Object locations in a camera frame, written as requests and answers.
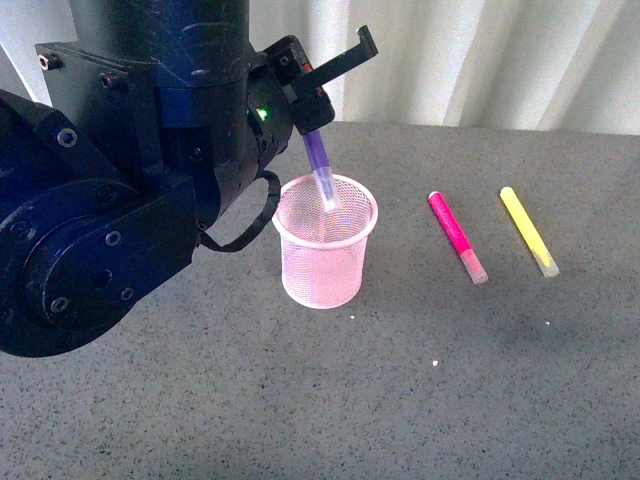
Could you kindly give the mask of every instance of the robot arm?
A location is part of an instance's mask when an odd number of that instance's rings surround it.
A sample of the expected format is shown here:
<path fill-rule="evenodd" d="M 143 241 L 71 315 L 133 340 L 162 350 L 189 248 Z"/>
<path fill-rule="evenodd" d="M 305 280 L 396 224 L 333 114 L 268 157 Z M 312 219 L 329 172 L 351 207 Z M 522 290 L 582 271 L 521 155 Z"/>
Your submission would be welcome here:
<path fill-rule="evenodd" d="M 366 27 L 316 70 L 292 36 L 256 52 L 248 0 L 71 8 L 78 42 L 36 46 L 54 108 L 0 90 L 0 350 L 21 356 L 94 340 L 189 265 L 293 126 L 333 120 L 322 85 L 377 53 Z"/>

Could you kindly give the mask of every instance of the speckled surface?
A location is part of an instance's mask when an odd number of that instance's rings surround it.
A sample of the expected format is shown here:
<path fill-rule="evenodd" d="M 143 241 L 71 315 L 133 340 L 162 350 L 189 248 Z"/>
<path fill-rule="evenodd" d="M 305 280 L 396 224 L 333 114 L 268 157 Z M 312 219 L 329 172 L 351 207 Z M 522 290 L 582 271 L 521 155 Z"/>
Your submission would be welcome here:
<path fill-rule="evenodd" d="M 196 251 L 94 343 L 0 355 L 0 478 L 640 478 L 640 138 L 324 137 L 335 172 L 380 207 L 358 296 L 329 311 L 290 300 L 273 226 L 239 254 Z M 297 135 L 272 167 L 306 172 Z M 505 185 L 560 276 L 538 270 Z M 487 284 L 426 210 L 435 189 Z M 231 240 L 265 191 L 211 234 Z"/>

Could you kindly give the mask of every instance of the mesh cup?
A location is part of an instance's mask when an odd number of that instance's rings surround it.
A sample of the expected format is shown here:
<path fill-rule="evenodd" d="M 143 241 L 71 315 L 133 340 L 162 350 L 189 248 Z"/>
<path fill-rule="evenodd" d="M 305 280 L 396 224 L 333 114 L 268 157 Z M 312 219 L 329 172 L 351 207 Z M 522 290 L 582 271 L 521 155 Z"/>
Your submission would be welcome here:
<path fill-rule="evenodd" d="M 311 308 L 344 305 L 360 290 L 367 237 L 378 205 L 365 187 L 334 175 L 340 207 L 325 212 L 313 175 L 282 188 L 273 224 L 282 246 L 282 284 Z"/>

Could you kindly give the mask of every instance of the green led light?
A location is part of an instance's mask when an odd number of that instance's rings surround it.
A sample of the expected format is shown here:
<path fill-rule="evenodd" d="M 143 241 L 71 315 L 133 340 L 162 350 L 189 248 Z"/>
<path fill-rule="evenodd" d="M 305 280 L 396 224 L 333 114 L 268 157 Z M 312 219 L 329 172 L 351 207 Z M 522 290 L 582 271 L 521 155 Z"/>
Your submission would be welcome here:
<path fill-rule="evenodd" d="M 269 112 L 267 111 L 266 108 L 264 107 L 258 107 L 256 108 L 256 112 L 258 113 L 258 116 L 260 117 L 260 120 L 262 120 L 263 122 L 269 118 Z"/>

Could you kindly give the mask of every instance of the pink highlighter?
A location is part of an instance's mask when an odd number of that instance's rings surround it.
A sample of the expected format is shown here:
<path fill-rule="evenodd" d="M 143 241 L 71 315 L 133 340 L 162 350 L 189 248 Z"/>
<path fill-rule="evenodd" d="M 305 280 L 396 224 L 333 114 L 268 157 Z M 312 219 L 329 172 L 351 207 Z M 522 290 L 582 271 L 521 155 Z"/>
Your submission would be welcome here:
<path fill-rule="evenodd" d="M 458 255 L 460 255 L 460 260 L 462 260 L 462 263 L 464 263 L 464 266 L 467 268 L 467 272 L 469 272 L 473 283 L 478 285 L 479 283 L 486 282 L 489 279 L 487 272 L 482 268 L 480 260 L 476 257 L 473 247 L 471 247 L 471 243 L 467 240 L 462 227 L 456 220 L 456 217 L 453 215 L 442 194 L 440 192 L 432 192 L 431 195 L 429 195 L 429 204 L 431 208 L 433 208 L 438 220 L 440 220 L 442 228 L 447 232 L 449 240 L 451 240 Z"/>

